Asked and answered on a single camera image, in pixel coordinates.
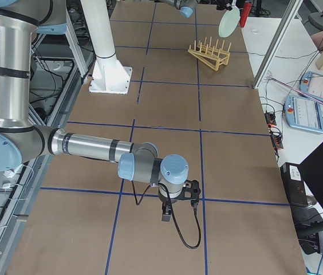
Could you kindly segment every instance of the metal bracket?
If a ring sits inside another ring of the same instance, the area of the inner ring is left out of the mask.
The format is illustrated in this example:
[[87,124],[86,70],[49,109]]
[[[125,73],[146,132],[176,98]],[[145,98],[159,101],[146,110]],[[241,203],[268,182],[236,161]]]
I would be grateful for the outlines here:
[[[196,207],[196,204],[198,204],[200,200],[200,194],[201,189],[199,186],[199,182],[197,180],[187,180],[186,186],[182,188],[181,193],[178,195],[178,197],[173,198],[171,200],[172,203],[175,203],[176,201],[191,201],[191,206],[194,208]],[[162,209],[162,216],[161,221],[162,222],[169,222],[172,215],[171,210],[171,204],[170,201],[162,196],[159,192],[159,198],[163,202],[161,209]]]

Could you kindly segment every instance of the robotic arm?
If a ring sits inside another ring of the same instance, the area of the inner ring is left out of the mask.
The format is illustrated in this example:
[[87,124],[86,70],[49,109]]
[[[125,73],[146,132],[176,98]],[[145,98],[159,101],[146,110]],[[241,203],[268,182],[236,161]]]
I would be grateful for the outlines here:
[[46,154],[107,160],[118,163],[119,177],[159,188],[164,221],[173,215],[171,204],[176,200],[191,200],[196,208],[199,184],[187,181],[188,163],[183,157],[169,155],[161,159],[151,143],[136,144],[66,133],[60,128],[30,122],[31,35],[38,26],[45,26],[49,33],[64,32],[65,12],[65,0],[0,0],[0,171],[16,168]]

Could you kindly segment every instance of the white pole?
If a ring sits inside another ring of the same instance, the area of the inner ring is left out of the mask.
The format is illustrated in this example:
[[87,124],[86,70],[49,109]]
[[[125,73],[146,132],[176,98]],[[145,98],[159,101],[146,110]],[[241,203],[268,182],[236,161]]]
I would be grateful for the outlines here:
[[81,0],[81,5],[97,56],[89,91],[127,93],[132,68],[117,60],[105,0]]

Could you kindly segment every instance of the black cable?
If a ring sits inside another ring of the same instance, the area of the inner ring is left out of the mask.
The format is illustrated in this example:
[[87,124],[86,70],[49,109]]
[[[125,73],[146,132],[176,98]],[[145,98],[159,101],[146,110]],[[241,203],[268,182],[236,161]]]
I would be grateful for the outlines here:
[[91,52],[91,53],[94,53],[94,52],[95,52],[95,51],[94,51],[94,49],[93,49],[93,50],[89,50],[89,49],[87,49],[86,47],[81,46],[80,44],[78,44],[78,46],[79,46],[81,49],[83,49],[83,50],[87,50],[88,52]]
[[197,244],[195,246],[190,246],[188,243],[186,243],[186,241],[184,240],[184,238],[182,236],[182,233],[180,232],[180,229],[179,229],[179,226],[178,226],[178,223],[177,223],[177,220],[175,218],[174,211],[173,211],[172,199],[171,199],[171,196],[169,194],[169,190],[168,190],[167,186],[165,186],[162,183],[159,183],[158,185],[162,186],[164,191],[167,193],[168,201],[169,201],[169,204],[170,204],[170,207],[171,207],[171,213],[172,213],[174,226],[175,226],[175,229],[177,230],[177,233],[179,235],[180,240],[185,245],[185,247],[187,247],[189,249],[198,248],[200,243],[201,243],[201,227],[200,227],[200,224],[199,224],[198,219],[197,219],[197,206],[194,206],[194,216],[195,216],[195,220],[196,220],[196,224],[197,224],[197,228],[198,228],[198,242],[197,242]]
[[100,162],[107,162],[107,160],[105,160],[105,159],[95,159],[95,158],[90,158],[88,156],[81,156],[81,157],[84,158],[84,159],[91,159],[91,160],[98,160]]
[[[310,56],[311,54],[313,53],[316,53],[317,50],[315,50],[314,52],[311,52],[311,53],[308,53],[304,56],[298,56],[298,57],[285,57],[285,56],[275,56],[277,58],[281,58],[281,59],[300,59],[300,58],[303,58],[303,57],[307,57],[307,56]],[[260,53],[251,53],[251,52],[247,52],[248,54],[255,54],[257,56],[265,56],[265,54],[260,54]]]
[[302,223],[302,222],[310,221],[310,220],[311,220],[311,219],[313,219],[314,217],[316,217],[316,216],[318,216],[318,215],[321,215],[321,214],[323,214],[323,212],[321,212],[321,213],[317,213],[316,215],[311,216],[309,219],[304,219],[303,221],[296,222],[294,225],[298,225],[298,224],[300,224],[300,223]]
[[135,190],[135,184],[133,183],[133,180],[131,181],[131,183],[132,183],[133,196],[135,197],[135,203],[136,203],[136,205],[140,205],[140,204],[141,204],[141,202],[143,201],[143,198],[144,198],[144,196],[145,196],[146,192],[149,190],[150,185],[148,185],[148,187],[146,187],[145,191],[144,191],[144,192],[143,192],[143,194],[141,195],[140,200],[139,200],[139,201],[137,201],[137,197],[136,197],[136,190]]

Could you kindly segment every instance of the blue tape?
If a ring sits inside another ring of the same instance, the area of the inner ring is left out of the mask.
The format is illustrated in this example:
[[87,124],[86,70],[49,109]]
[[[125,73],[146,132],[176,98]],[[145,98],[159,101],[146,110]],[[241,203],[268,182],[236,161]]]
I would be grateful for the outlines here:
[[111,241],[109,243],[108,256],[107,256],[107,264],[105,266],[104,275],[107,275],[108,274],[109,263],[111,262],[113,242],[115,240],[116,226],[117,226],[117,221],[118,221],[118,215],[119,215],[119,212],[120,212],[121,197],[122,197],[121,192],[122,192],[122,189],[123,189],[123,183],[124,183],[124,180],[122,180],[122,182],[121,182],[120,195],[118,196],[116,215],[115,215],[115,220],[113,221],[112,236],[111,236]]
[[140,86],[139,86],[139,94],[137,96],[136,104],[138,104],[140,102],[141,87],[143,86],[144,72],[145,72],[145,67],[143,67],[143,73],[141,74],[141,83],[140,83]]
[[150,45],[150,39],[151,39],[151,31],[152,31],[152,25],[153,25],[153,22],[154,22],[155,11],[156,11],[156,3],[154,5],[154,12],[152,14],[152,20],[151,20],[151,26],[150,26],[150,33],[149,33],[149,39],[148,39],[148,45],[147,45],[147,48],[146,48],[146,55],[148,54],[148,51],[149,51],[149,45]]

